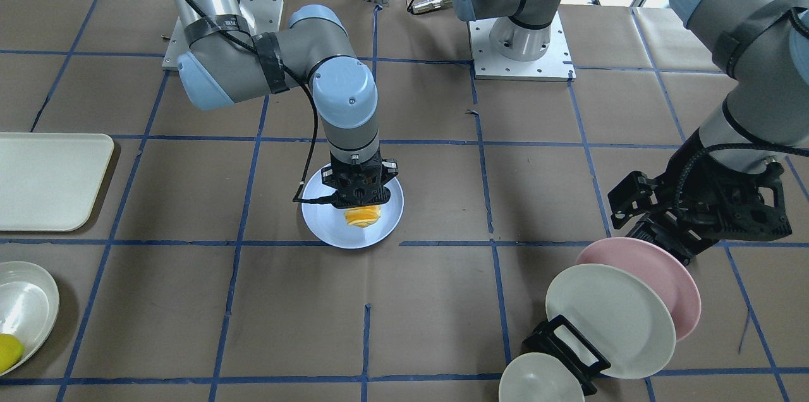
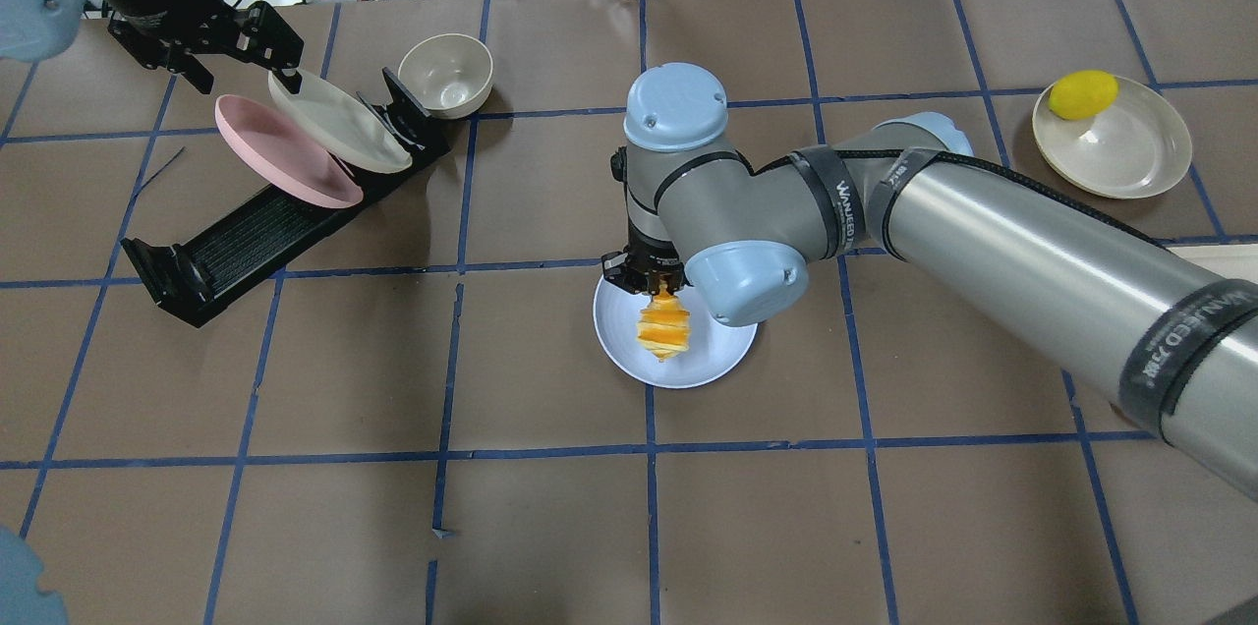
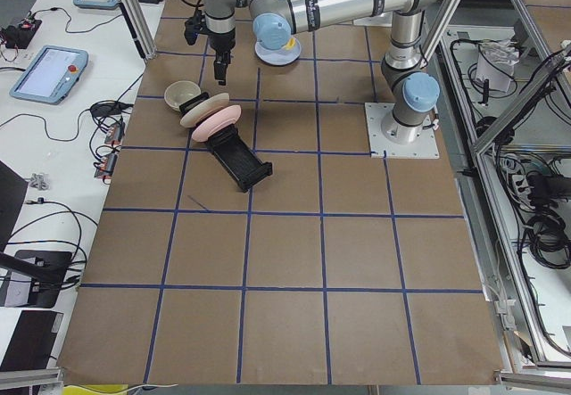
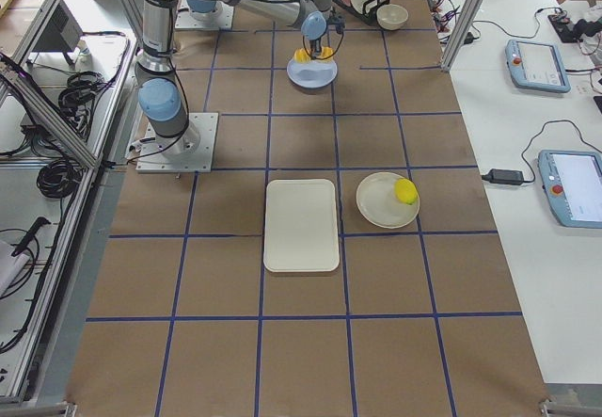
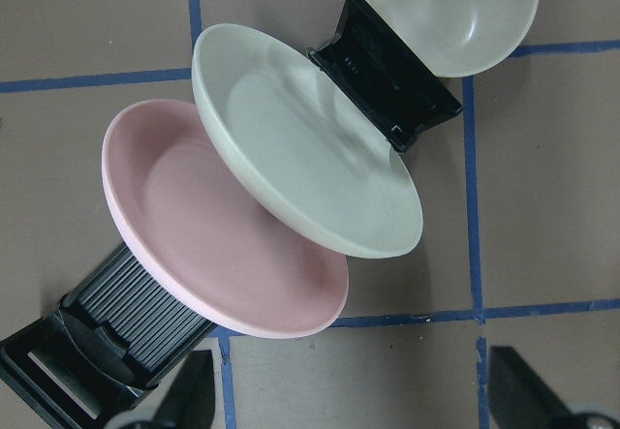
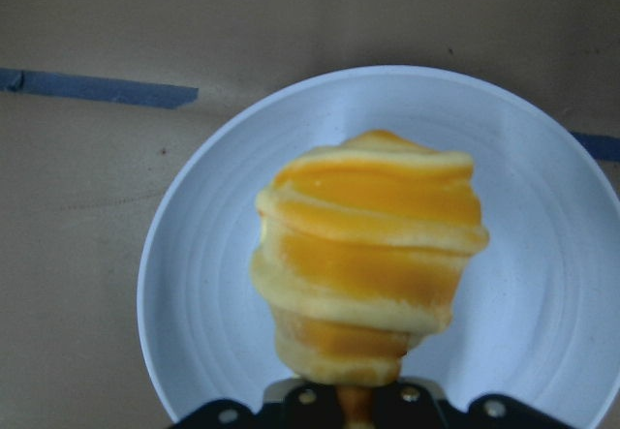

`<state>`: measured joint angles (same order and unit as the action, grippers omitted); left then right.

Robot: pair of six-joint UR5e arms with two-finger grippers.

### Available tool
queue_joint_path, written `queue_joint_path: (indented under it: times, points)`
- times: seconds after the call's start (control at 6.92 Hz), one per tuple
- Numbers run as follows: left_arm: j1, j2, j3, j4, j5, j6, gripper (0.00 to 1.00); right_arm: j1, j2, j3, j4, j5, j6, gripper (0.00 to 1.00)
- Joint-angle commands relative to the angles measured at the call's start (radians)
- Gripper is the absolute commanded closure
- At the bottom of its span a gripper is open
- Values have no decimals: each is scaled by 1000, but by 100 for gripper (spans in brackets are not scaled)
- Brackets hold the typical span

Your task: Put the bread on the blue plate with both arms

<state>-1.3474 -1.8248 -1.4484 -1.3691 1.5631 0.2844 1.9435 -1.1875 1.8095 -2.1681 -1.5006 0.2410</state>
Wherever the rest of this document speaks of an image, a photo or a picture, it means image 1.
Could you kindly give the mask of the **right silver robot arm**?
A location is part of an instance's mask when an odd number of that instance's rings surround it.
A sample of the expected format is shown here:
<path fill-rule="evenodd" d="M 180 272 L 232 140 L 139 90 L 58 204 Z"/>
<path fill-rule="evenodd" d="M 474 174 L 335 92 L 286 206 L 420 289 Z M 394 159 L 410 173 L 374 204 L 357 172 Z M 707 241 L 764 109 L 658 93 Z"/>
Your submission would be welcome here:
<path fill-rule="evenodd" d="M 174 62 L 197 108 L 214 110 L 300 87 L 331 155 L 321 180 L 332 193 L 312 203 L 349 209 L 390 200 L 387 184 L 398 168 L 380 153 L 375 77 L 356 58 L 334 11 L 309 4 L 289 17 L 286 30 L 261 32 L 259 16 L 241 0 L 174 2 L 187 45 Z"/>

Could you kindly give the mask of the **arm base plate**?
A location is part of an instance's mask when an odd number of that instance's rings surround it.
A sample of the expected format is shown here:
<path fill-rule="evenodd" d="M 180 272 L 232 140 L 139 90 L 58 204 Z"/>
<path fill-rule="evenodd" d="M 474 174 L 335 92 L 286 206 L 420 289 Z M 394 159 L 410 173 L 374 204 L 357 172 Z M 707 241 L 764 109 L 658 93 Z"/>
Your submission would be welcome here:
<path fill-rule="evenodd" d="M 508 17 L 469 21 L 475 77 L 482 80 L 575 80 L 560 15 L 548 27 L 529 30 Z"/>

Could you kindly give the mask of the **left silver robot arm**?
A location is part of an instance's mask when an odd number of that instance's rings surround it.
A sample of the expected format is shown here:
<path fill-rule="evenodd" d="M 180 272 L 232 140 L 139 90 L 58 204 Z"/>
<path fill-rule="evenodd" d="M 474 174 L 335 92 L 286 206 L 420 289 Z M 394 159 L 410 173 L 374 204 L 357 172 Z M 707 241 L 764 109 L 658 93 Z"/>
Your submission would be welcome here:
<path fill-rule="evenodd" d="M 460 21 L 494 20 L 487 51 L 519 63 L 550 46 L 561 0 L 453 0 Z M 662 174 L 630 172 L 609 192 L 616 229 L 688 265 L 722 240 L 791 235 L 781 175 L 806 156 L 807 0 L 669 0 L 736 87 Z"/>

